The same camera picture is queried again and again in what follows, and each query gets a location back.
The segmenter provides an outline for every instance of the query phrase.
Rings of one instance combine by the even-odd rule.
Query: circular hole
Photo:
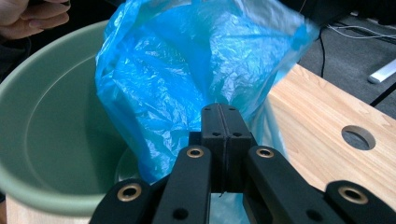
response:
[[[177,220],[184,220],[189,216],[189,211],[184,208],[178,208],[174,211],[173,216]]]
[[[263,158],[272,158],[274,156],[274,152],[267,148],[259,148],[256,153]]]
[[[133,197],[134,195],[136,195],[137,190],[136,189],[126,189],[122,194],[125,197]]]
[[[141,193],[142,193],[142,188],[140,187],[140,185],[130,184],[122,187],[119,190],[117,197],[122,202],[130,202],[135,200],[137,197],[139,197]]]
[[[353,189],[350,187],[341,187],[340,189],[338,189],[338,193],[340,193],[340,195],[344,199],[352,203],[366,204],[369,202],[367,196],[358,189]]]
[[[200,158],[204,156],[204,152],[200,148],[192,148],[187,151],[187,155],[191,158]]]
[[[307,211],[306,211],[306,215],[307,215],[310,219],[312,219],[312,220],[314,220],[314,221],[316,221],[316,222],[320,222],[320,221],[323,220],[322,215],[321,215],[319,212],[317,212],[317,211],[315,211],[315,210],[312,210],[312,209],[307,210]]]
[[[375,138],[373,135],[363,129],[362,127],[355,125],[348,125],[343,128],[341,135],[344,140],[352,147],[360,150],[370,150],[375,147]]]

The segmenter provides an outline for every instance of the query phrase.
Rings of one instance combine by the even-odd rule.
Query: blue plastic bag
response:
[[[261,134],[253,120],[268,91],[317,36],[275,0],[128,0],[96,57],[97,95],[152,183],[200,130],[205,105],[237,107]]]

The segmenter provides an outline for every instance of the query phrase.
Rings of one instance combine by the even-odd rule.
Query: wooden tabletop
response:
[[[295,65],[269,94],[291,164],[314,187],[334,180],[360,184],[396,209],[396,120]],[[349,131],[373,136],[371,150],[350,146]],[[9,224],[87,223],[56,217],[7,199]]]

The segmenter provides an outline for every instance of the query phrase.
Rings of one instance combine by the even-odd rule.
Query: finger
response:
[[[43,20],[49,19],[60,14],[65,13],[70,9],[70,6],[65,6],[57,3],[43,3],[36,6],[26,8],[21,14],[21,18],[24,20]]]
[[[0,36],[8,40],[22,39],[41,32],[43,32],[43,29],[33,28],[29,25],[29,21],[24,20],[18,20],[9,26],[0,27]]]
[[[70,0],[44,0],[45,2],[50,2],[50,3],[68,3]]]
[[[65,6],[70,6],[70,0],[45,0],[45,1],[50,3],[61,3]]]
[[[18,20],[27,7],[26,1],[0,0],[0,25],[10,25]]]
[[[51,29],[56,26],[65,24],[69,21],[69,15],[67,13],[62,13],[61,15],[49,18],[49,19],[44,19],[44,20],[30,20],[29,26],[32,28],[38,28],[38,29]]]

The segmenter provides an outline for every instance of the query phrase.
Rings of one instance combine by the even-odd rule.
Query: white object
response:
[[[367,79],[371,83],[378,84],[394,73],[396,73],[396,59],[372,73]]]

